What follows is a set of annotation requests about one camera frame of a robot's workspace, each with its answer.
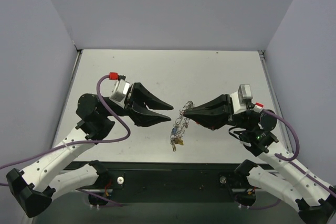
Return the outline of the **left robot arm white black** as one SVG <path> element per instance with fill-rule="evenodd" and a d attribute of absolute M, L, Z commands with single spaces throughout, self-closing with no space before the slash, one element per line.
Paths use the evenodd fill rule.
<path fill-rule="evenodd" d="M 102 143 L 115 122 L 128 116 L 139 127 L 150 127 L 170 121 L 157 110 L 172 110 L 173 106 L 160 100 L 141 83 L 117 81 L 112 95 L 83 94 L 77 104 L 80 121 L 49 153 L 31 165 L 12 169 L 6 179 L 10 192 L 25 214 L 32 218 L 45 211 L 58 197 L 81 187 L 110 189 L 117 182 L 111 171 L 99 161 L 89 161 L 83 167 L 62 173 L 74 159 Z"/>

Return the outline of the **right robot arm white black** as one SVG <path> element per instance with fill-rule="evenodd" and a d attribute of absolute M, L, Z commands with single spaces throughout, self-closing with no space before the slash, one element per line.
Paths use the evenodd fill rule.
<path fill-rule="evenodd" d="M 236 172 L 251 186 L 260 188 L 291 206 L 304 223 L 328 223 L 335 215 L 335 187 L 321 180 L 297 160 L 272 133 L 281 117 L 252 102 L 252 95 L 222 94 L 203 105 L 185 110 L 184 116 L 210 130 L 225 125 L 239 128 L 244 148 L 266 162 L 280 176 L 245 160 Z"/>

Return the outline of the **large metal keyring band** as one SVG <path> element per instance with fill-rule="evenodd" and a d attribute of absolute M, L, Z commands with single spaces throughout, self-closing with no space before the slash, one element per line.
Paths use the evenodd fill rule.
<path fill-rule="evenodd" d="M 185 130 L 188 128 L 190 119 L 186 118 L 184 116 L 184 112 L 188 109 L 192 109 L 194 107 L 193 101 L 187 101 L 186 104 L 182 107 L 182 109 L 179 110 L 179 116 L 173 123 L 173 128 L 177 128 L 176 134 L 170 134 L 170 144 L 171 140 L 174 138 L 181 138 L 183 140 L 183 135 L 185 133 Z"/>

